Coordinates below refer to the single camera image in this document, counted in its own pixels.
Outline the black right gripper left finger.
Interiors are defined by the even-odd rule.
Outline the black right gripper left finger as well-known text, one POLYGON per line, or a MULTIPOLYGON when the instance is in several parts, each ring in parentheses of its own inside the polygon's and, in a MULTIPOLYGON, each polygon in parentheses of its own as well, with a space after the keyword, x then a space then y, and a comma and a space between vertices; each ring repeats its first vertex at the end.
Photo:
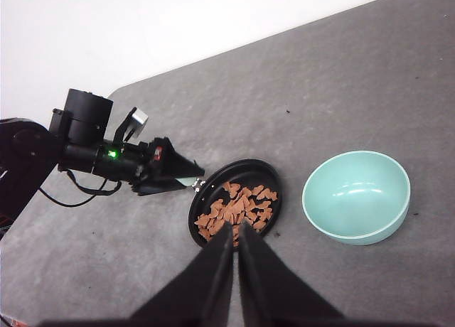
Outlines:
POLYGON ((227 223, 131 320, 137 326, 226 326, 232 273, 232 226, 227 223))

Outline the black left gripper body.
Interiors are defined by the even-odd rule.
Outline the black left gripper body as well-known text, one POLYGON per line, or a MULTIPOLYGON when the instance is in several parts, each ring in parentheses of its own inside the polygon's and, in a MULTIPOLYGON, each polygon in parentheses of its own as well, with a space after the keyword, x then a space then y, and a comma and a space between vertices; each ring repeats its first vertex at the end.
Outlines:
POLYGON ((169 181, 171 176, 164 171, 169 146, 167 138, 155 138, 149 143, 141 141, 137 145, 115 145, 107 140, 90 146, 69 143, 63 148, 58 169, 91 173, 134 185, 143 181, 169 181))

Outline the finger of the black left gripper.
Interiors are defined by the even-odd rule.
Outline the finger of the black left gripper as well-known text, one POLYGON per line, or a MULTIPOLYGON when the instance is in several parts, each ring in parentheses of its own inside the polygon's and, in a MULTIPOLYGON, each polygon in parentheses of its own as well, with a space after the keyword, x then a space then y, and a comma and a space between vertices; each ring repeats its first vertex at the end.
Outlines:
POLYGON ((132 191, 139 196, 183 190, 186 187, 176 179, 155 179, 151 177, 131 180, 132 191))
POLYGON ((162 141, 161 175, 167 178, 188 178, 204 176, 205 170, 195 161, 180 155, 173 147, 169 138, 162 141))

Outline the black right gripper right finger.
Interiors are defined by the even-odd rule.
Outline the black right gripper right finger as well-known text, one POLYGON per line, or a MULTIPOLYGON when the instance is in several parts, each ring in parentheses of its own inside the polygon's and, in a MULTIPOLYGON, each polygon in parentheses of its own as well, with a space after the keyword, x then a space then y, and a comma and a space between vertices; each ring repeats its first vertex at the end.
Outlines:
POLYGON ((240 227, 239 276, 246 326, 342 326, 345 317, 303 282, 253 228, 240 227))

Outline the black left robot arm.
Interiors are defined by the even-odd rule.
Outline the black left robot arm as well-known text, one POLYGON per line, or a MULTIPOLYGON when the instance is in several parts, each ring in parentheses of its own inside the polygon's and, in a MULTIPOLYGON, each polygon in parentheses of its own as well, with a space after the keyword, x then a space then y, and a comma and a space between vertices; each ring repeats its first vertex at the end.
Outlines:
POLYGON ((54 109, 50 126, 24 118, 1 121, 1 234, 13 225, 29 201, 57 169, 75 181, 75 171, 114 182, 76 187, 89 195, 115 194, 128 183, 138 195, 178 191, 190 186, 205 171, 195 161, 177 153, 169 138, 131 144, 148 117, 133 107, 117 127, 113 140, 105 139, 113 102, 71 89, 63 109, 54 109))

